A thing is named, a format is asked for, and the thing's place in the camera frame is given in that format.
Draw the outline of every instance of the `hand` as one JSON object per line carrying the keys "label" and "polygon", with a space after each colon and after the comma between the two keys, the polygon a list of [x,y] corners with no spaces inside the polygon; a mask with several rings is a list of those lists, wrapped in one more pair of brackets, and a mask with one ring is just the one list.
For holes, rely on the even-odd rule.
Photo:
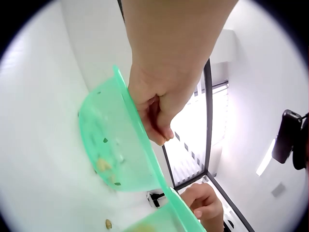
{"label": "hand", "polygon": [[181,194],[208,232],[223,232],[223,207],[213,188],[206,183],[193,184]]}
{"label": "hand", "polygon": [[158,145],[174,137],[171,120],[190,99],[200,74],[188,78],[190,73],[171,74],[165,68],[155,72],[133,63],[129,92],[150,140]]}

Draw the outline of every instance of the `person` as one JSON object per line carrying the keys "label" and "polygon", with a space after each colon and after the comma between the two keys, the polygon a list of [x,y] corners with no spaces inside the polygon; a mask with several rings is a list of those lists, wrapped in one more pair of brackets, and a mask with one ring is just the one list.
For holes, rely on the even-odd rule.
{"label": "person", "polygon": [[[150,140],[163,145],[190,99],[237,0],[123,0],[132,48],[129,93]],[[223,231],[223,208],[208,184],[181,195],[208,232]]]}

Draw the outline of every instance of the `forearm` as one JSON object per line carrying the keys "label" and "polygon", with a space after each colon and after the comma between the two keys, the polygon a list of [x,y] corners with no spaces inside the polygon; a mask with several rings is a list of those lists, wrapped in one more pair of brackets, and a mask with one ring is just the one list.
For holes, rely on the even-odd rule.
{"label": "forearm", "polygon": [[123,0],[133,63],[150,73],[199,78],[236,2]]}

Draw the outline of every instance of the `black camera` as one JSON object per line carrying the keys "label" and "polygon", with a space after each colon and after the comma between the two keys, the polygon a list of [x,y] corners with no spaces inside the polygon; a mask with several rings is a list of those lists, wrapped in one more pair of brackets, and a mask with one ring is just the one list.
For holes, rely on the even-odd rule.
{"label": "black camera", "polygon": [[272,157],[284,164],[293,151],[293,165],[297,170],[306,168],[308,163],[308,114],[304,117],[285,110]]}

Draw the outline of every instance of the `green container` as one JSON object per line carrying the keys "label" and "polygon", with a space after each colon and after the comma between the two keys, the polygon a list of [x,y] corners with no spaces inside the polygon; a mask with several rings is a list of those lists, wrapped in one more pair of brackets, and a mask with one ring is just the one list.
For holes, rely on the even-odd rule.
{"label": "green container", "polygon": [[156,156],[119,69],[86,97],[79,126],[90,161],[118,191],[149,191],[160,184]]}
{"label": "green container", "polygon": [[205,231],[167,183],[119,69],[89,93],[79,112],[82,140],[100,177],[118,191],[162,189],[169,203],[126,230]]}

